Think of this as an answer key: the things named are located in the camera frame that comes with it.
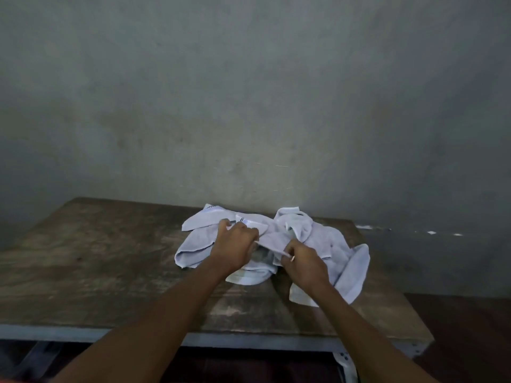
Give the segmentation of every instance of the concrete wall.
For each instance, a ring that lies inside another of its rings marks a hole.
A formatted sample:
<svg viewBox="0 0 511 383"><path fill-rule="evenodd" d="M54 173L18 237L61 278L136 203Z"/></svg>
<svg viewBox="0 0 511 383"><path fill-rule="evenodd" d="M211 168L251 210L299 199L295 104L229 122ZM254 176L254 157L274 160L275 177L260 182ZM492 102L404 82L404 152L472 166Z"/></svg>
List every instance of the concrete wall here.
<svg viewBox="0 0 511 383"><path fill-rule="evenodd" d="M510 16L0 0L3 243L78 195L299 205L392 228L367 237L403 290L511 296Z"/></svg>

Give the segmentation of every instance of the wooden tabletop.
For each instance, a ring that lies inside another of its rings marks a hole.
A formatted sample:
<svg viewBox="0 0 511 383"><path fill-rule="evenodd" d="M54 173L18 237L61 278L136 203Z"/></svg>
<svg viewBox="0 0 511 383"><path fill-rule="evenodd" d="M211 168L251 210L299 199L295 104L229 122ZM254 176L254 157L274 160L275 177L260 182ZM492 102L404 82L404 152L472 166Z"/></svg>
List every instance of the wooden tabletop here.
<svg viewBox="0 0 511 383"><path fill-rule="evenodd" d="M0 253L0 324L113 328L183 278L174 263L187 237L184 220L199 208L77 198ZM314 218L339 229L353 247L364 239L353 222ZM192 325L217 334L336 336L323 312L288 300L280 269L254 286L221 283ZM391 339L433 338L371 251L352 306Z"/></svg>

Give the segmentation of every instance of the dark floor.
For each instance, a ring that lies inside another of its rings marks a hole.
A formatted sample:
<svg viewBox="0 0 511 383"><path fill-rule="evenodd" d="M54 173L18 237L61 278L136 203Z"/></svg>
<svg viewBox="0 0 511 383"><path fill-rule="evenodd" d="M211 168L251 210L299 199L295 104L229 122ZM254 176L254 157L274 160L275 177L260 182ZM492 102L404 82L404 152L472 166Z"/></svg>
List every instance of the dark floor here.
<svg viewBox="0 0 511 383"><path fill-rule="evenodd" d="M435 337L414 360L442 383L511 382L511 300L406 297ZM47 376L86 345L67 343ZM341 382L331 353L181 347L163 382Z"/></svg>

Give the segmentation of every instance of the forearm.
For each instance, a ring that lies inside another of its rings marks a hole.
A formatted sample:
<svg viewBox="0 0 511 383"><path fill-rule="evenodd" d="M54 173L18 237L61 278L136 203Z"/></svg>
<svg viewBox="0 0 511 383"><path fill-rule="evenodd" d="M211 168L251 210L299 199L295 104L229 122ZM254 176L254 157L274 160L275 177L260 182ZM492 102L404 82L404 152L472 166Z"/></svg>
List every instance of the forearm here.
<svg viewBox="0 0 511 383"><path fill-rule="evenodd" d="M224 278L221 264L206 259L137 321L89 347L54 382L158 382L195 315Z"/></svg>
<svg viewBox="0 0 511 383"><path fill-rule="evenodd" d="M320 287L314 292L314 299L334 326L364 381L436 382L368 324L332 286Z"/></svg>

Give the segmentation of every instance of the white fabric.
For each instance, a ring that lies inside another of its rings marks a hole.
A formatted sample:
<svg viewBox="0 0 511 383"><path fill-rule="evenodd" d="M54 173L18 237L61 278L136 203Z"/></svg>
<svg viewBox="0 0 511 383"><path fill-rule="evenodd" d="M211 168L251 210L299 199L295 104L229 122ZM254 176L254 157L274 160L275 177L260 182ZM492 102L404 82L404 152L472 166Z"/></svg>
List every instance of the white fabric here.
<svg viewBox="0 0 511 383"><path fill-rule="evenodd" d="M242 222L259 231L259 247L252 253L250 262L230 274L226 281L240 285L264 282L282 265L282 255L290 257L284 249L292 238L297 238L316 250L327 265L330 283L346 302L352 303L360 294L370 260L367 244L351 249L339 230L312 221L298 207L281 208L275 218L271 219L264 215L237 213L206 204L200 212L183 223L183 231L193 231L176 252L175 262L178 266L195 268L209 256L221 219ZM291 285L289 300L317 306L295 284Z"/></svg>

